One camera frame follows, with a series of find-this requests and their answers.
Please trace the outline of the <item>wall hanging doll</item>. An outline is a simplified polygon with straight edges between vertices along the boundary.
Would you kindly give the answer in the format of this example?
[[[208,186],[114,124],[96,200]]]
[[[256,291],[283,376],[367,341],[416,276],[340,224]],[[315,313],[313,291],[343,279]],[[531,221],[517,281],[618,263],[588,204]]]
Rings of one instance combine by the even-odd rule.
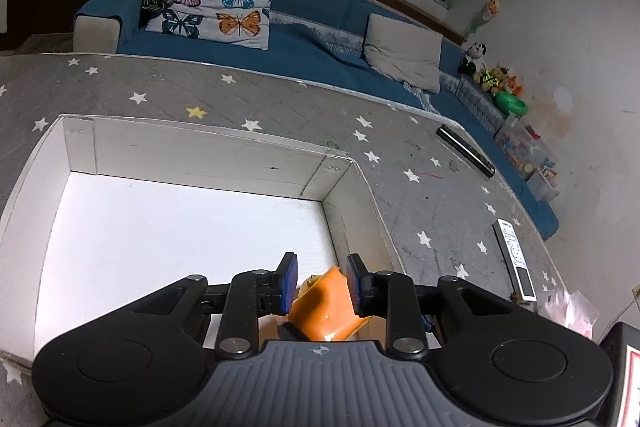
[[[484,26],[500,13],[500,0],[488,0],[480,9],[470,25],[469,33],[475,34],[480,26]]]

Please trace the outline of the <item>blue sofa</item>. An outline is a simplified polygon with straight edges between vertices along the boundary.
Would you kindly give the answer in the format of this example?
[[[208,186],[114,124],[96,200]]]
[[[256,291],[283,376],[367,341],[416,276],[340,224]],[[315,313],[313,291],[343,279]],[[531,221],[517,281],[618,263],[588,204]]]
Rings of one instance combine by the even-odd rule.
[[[366,62],[363,38],[371,15],[392,17],[368,0],[273,0],[264,17],[270,21],[268,49],[198,40],[147,31],[143,0],[89,0],[75,17],[74,45],[89,51],[160,56],[206,62],[307,79],[334,87],[423,107],[457,121],[483,147],[509,183],[544,239],[558,231],[551,206],[536,199],[525,180],[494,141],[506,120],[491,103],[458,75],[460,46],[440,43],[439,91],[420,93],[414,84],[383,77]]]

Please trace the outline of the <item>black remote control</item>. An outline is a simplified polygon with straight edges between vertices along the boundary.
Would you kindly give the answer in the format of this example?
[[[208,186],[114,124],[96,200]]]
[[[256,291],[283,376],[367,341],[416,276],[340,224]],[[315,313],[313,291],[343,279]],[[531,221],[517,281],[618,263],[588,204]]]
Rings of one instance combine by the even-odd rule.
[[[460,134],[457,134],[457,132],[454,132],[454,130],[446,126],[446,124],[442,124],[436,130],[436,134],[468,160],[477,170],[480,170],[486,178],[490,179],[495,176],[496,167],[494,164],[483,153],[480,153],[476,147],[463,139]]]

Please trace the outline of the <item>grey cushion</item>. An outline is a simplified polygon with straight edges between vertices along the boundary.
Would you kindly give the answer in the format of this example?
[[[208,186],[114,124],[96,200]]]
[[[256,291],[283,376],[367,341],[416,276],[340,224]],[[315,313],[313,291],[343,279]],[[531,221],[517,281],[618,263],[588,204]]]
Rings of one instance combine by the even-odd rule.
[[[381,75],[439,94],[442,35],[428,28],[370,14],[363,55]]]

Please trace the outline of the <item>grey cardboard box white inside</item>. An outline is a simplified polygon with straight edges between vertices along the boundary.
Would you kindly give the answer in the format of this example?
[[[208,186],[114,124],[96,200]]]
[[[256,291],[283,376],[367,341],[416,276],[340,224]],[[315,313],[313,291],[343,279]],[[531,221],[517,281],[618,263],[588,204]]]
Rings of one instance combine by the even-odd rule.
[[[63,115],[1,169],[1,351],[49,340],[191,274],[226,283],[298,257],[401,269],[358,162],[280,136]]]

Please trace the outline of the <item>clear plastic storage box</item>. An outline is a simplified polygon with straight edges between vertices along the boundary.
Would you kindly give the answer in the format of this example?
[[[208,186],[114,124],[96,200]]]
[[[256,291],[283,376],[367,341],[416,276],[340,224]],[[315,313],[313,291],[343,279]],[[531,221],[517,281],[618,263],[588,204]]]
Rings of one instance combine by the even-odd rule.
[[[528,180],[537,170],[556,168],[558,158],[541,136],[514,114],[506,120],[495,134],[495,142],[518,175]]]

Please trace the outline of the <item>green plastic bowl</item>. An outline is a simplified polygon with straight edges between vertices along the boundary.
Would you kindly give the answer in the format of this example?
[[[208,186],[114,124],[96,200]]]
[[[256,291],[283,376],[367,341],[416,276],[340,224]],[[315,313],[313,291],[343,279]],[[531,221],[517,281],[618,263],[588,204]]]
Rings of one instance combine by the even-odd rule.
[[[506,115],[513,114],[515,116],[522,117],[528,112],[527,104],[518,96],[508,92],[498,92],[495,96],[495,103],[498,109]]]

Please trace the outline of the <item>orange plastic packet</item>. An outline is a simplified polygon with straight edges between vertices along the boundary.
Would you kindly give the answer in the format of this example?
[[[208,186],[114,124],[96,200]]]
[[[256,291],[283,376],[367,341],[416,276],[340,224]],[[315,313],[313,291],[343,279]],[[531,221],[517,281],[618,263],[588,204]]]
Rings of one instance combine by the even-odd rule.
[[[288,321],[311,341],[346,341],[370,322],[355,313],[347,277],[337,265],[300,285]]]

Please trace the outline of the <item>white remote control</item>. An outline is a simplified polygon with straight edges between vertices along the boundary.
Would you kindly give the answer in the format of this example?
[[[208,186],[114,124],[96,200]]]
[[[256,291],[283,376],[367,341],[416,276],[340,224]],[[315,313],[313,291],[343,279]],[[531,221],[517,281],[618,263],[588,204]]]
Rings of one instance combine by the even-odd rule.
[[[536,303],[537,295],[518,236],[511,222],[497,219],[492,225],[506,262],[517,303]]]

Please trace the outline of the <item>crumpled clear plastic bag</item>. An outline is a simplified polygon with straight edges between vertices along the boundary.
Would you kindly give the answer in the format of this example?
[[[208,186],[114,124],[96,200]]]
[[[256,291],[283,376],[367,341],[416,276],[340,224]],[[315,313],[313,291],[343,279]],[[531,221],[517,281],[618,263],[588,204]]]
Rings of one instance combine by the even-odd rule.
[[[592,339],[593,326],[600,313],[580,291],[569,293],[565,289],[555,288],[544,299],[544,316],[574,333]]]

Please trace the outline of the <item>orange tiger plush toy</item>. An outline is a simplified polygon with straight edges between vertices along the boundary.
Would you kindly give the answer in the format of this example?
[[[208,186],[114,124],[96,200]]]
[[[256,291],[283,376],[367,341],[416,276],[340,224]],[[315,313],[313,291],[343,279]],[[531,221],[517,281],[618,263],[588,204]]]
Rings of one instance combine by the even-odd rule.
[[[520,96],[524,91],[521,79],[517,75],[512,75],[510,69],[500,65],[484,70],[480,77],[480,89],[493,96],[499,92]]]

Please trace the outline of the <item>butterfly print pillow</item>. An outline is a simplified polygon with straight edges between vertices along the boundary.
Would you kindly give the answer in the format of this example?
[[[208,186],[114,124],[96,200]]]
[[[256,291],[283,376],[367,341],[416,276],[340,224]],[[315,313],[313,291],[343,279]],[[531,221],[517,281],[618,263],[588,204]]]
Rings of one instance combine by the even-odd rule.
[[[175,0],[145,29],[265,51],[272,0]]]

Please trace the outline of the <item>panda plush toy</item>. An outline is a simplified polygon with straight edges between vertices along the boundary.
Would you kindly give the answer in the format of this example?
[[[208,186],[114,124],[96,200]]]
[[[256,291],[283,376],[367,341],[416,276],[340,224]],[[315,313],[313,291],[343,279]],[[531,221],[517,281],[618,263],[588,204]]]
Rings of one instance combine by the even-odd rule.
[[[473,43],[465,51],[462,62],[458,67],[458,73],[473,78],[482,75],[486,69],[485,55],[487,52],[486,44],[481,42]]]

